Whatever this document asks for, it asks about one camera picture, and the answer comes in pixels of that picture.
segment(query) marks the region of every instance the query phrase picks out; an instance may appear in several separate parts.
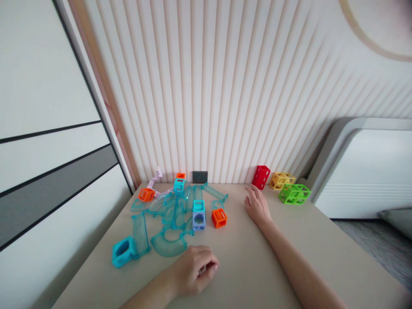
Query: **bed headboard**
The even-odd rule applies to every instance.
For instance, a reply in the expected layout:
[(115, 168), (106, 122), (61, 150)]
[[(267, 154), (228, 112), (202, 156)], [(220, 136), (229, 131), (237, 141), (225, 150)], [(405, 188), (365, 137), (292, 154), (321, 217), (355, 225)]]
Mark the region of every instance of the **bed headboard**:
[(412, 121), (340, 120), (299, 182), (329, 218), (377, 218), (381, 210), (412, 206)]

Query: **right hand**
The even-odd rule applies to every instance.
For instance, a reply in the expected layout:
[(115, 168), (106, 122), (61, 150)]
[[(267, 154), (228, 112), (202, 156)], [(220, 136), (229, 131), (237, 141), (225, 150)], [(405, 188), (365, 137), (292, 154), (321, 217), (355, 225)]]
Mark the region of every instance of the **right hand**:
[(263, 225), (272, 222), (269, 207), (263, 193), (254, 185), (245, 188), (249, 196), (245, 198), (246, 212), (255, 224), (261, 228)]
[(199, 294), (211, 282), (220, 263), (210, 247), (189, 246), (189, 248), (166, 269), (172, 279), (175, 296)]

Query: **plastic hollow cube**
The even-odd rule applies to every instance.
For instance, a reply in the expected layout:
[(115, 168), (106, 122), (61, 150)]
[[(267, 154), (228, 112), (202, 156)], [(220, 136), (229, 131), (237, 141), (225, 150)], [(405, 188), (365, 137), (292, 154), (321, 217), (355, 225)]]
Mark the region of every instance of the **plastic hollow cube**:
[(204, 230), (206, 226), (206, 208), (204, 200), (193, 201), (193, 230)]
[(176, 178), (173, 189), (175, 192), (183, 192), (183, 190), (185, 189), (185, 180)]
[(290, 173), (273, 173), (269, 185), (273, 190), (281, 190), (285, 184), (293, 184), (296, 178)]
[(220, 228), (226, 225), (227, 216), (222, 208), (215, 209), (212, 211), (212, 221), (215, 225), (215, 228)]
[(260, 190), (263, 190), (265, 188), (266, 181), (269, 178), (269, 174), (270, 170), (267, 166), (258, 165), (253, 176), (252, 185), (256, 186)]
[(285, 184), (280, 191), (279, 199), (284, 204), (302, 205), (310, 195), (310, 190), (304, 185)]
[(151, 188), (143, 188), (142, 190), (140, 190), (138, 198), (143, 202), (150, 202), (154, 198), (155, 193), (156, 191), (152, 190)]
[(176, 174), (176, 179), (186, 179), (186, 174), (185, 173), (177, 173)]
[(132, 236), (126, 237), (113, 246), (112, 263), (117, 268), (124, 266), (137, 255), (136, 243)]

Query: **orange plastic cube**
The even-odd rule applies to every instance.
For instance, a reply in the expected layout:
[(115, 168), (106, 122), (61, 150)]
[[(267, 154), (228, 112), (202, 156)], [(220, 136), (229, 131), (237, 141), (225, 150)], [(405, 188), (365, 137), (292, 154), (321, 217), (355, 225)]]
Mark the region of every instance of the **orange plastic cube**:
[(223, 208), (215, 209), (212, 211), (212, 221), (215, 225), (215, 228), (220, 228), (225, 226), (227, 223), (227, 216)]
[(154, 198), (155, 193), (156, 191), (152, 190), (151, 188), (143, 188), (142, 190), (140, 190), (138, 198), (143, 202), (150, 202)]
[(186, 174), (185, 174), (185, 173), (177, 173), (177, 174), (176, 174), (176, 178), (177, 178), (177, 179), (185, 179), (185, 178), (186, 178)]

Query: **table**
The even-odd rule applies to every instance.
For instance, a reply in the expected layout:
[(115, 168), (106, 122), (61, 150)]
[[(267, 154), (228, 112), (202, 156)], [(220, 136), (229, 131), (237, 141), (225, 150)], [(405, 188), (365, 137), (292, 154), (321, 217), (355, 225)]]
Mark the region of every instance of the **table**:
[[(112, 266), (112, 246), (131, 235), (130, 206), (142, 184), (113, 222), (96, 248), (54, 305), (63, 308), (111, 308), (121, 306), (158, 272), (178, 257), (162, 257), (152, 248), (140, 260), (121, 269)], [(155, 184), (158, 191), (172, 184)], [(169, 308), (302, 308), (271, 247), (244, 210), (245, 185), (211, 185), (228, 193), (225, 227), (215, 229), (210, 203), (206, 202), (206, 229), (187, 235), (189, 245), (208, 245), (221, 267), (206, 290), (177, 299)], [(284, 205), (278, 191), (264, 189), (273, 220), (349, 308), (397, 308), (408, 295), (406, 289), (373, 260), (349, 236), (311, 202)], [(162, 227), (159, 217), (146, 215), (148, 236)]]

